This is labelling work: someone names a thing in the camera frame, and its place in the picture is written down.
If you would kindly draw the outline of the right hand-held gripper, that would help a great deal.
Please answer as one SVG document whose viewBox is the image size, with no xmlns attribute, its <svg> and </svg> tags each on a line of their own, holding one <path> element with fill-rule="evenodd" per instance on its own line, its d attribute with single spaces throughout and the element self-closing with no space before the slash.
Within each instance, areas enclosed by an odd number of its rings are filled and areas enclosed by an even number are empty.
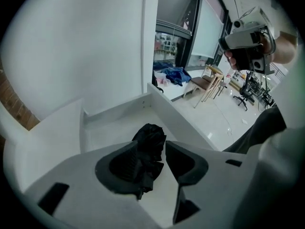
<svg viewBox="0 0 305 229">
<path fill-rule="evenodd" d="M 271 55 L 276 50 L 274 29 L 262 8 L 255 6 L 233 22 L 232 34 L 218 40 L 223 50 L 242 49 L 242 58 L 236 60 L 239 70 L 272 74 Z"/>
</svg>

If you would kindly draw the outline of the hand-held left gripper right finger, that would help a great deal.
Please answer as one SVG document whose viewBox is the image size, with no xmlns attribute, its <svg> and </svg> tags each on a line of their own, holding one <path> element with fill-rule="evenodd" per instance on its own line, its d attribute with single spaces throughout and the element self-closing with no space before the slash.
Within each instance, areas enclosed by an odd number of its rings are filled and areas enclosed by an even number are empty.
<svg viewBox="0 0 305 229">
<path fill-rule="evenodd" d="M 165 142 L 166 162 L 178 183 L 178 194 L 173 215 L 173 224 L 177 224 L 200 209 L 192 201 L 186 199 L 183 187 L 197 184 L 207 173 L 207 161 L 182 147 L 174 141 Z"/>
</svg>

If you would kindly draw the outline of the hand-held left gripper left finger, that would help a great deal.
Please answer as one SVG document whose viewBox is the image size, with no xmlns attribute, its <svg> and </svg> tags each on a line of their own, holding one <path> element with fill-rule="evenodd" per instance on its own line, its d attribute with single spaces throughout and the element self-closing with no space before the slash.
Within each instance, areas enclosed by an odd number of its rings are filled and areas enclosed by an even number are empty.
<svg viewBox="0 0 305 229">
<path fill-rule="evenodd" d="M 138 157 L 138 142 L 132 141 L 101 158 L 95 166 L 100 183 L 116 194 L 142 195 L 143 164 Z"/>
</svg>

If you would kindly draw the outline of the person's right hand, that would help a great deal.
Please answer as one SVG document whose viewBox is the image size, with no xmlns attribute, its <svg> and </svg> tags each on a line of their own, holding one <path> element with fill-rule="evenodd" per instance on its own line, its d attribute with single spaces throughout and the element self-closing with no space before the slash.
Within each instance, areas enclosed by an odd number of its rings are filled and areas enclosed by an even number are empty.
<svg viewBox="0 0 305 229">
<path fill-rule="evenodd" d="M 262 33 L 259 34 L 259 45 L 254 48 L 234 49 L 233 52 L 225 51 L 224 54 L 234 70 L 254 71 L 251 61 L 267 54 L 271 49 L 270 40 Z"/>
</svg>

